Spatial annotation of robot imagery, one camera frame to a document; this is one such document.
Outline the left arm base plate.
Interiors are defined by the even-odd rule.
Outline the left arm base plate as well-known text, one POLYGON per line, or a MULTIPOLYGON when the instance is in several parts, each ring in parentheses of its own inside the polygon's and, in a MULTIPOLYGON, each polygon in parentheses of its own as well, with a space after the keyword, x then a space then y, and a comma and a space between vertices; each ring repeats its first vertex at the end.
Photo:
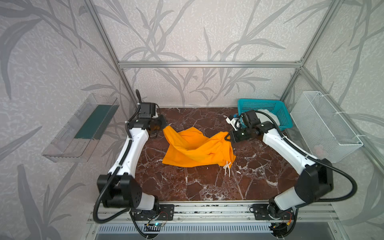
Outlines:
POLYGON ((174 213, 175 213, 175 205, 160 204, 159 206, 155 206, 155 209, 151 211, 134 212, 133 216, 136 221, 149 221, 149 220, 172 221, 174 218, 174 213))

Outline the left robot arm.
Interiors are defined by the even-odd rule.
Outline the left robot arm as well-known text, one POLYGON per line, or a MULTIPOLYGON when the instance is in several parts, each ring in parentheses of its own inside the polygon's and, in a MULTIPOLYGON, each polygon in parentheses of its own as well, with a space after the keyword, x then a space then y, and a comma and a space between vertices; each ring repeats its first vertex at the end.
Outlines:
POLYGON ((100 175, 97 180, 100 195, 96 206, 139 211, 155 208, 156 197, 143 192, 135 175, 140 155, 150 135, 158 134, 167 126, 164 115, 159 115, 157 108, 155 103, 141 103, 134 116, 126 122, 127 138, 123 148, 108 174, 100 175))

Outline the orange drawstring shorts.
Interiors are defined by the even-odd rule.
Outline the orange drawstring shorts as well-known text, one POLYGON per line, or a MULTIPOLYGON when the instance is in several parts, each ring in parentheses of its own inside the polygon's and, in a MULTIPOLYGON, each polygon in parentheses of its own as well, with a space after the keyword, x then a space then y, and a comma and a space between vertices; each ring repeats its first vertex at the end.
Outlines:
POLYGON ((182 168, 218 165, 230 171, 236 160, 231 142, 226 141, 227 132, 219 132, 208 138, 191 127, 176 132, 171 126, 163 130, 169 148, 162 163, 182 168))

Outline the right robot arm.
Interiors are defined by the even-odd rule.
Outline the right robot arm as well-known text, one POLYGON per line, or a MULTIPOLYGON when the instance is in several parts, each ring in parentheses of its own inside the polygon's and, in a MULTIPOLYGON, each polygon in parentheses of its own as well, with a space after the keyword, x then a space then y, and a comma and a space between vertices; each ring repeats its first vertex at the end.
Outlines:
POLYGON ((281 155, 299 175, 296 185, 269 200, 270 214, 279 214, 293 207, 317 202, 331 192, 333 171, 330 162, 305 152, 285 136, 274 118, 261 111, 250 110, 227 117, 233 127, 225 140, 239 143, 261 137, 262 141, 281 155))

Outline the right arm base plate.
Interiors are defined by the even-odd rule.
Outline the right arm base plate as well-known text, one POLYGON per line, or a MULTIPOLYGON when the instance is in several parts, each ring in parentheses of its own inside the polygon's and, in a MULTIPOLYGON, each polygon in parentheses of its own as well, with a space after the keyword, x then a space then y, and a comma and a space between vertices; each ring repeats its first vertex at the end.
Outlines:
POLYGON ((254 214, 256 220, 290 221, 295 216, 292 209, 283 211, 272 204, 253 204, 249 211, 254 214))

